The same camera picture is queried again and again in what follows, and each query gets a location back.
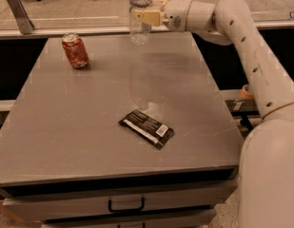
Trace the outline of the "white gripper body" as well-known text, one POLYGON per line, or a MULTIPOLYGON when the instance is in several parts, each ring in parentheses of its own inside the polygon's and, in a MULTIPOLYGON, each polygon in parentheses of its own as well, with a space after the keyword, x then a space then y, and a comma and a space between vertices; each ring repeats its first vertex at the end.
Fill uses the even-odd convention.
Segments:
POLYGON ((170 0, 164 6, 163 24, 171 31, 185 31, 191 0, 170 0))

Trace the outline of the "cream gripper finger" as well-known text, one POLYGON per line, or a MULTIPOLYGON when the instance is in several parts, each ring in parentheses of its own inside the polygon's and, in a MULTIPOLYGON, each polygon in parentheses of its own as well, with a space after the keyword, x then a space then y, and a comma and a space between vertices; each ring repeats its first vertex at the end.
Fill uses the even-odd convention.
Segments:
POLYGON ((135 21, 154 27, 161 26, 165 16, 159 9, 134 9, 131 13, 135 21))
POLYGON ((164 7, 167 4, 167 0, 153 0, 152 6, 155 8, 164 7))

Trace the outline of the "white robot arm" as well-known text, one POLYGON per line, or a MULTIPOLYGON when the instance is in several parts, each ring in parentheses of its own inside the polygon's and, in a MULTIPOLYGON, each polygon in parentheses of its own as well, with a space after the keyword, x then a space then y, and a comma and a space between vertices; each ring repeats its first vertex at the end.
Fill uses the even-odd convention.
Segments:
POLYGON ((235 46, 263 120, 245 138, 239 165, 239 228, 294 228, 294 82, 245 0, 156 0, 133 19, 235 46))

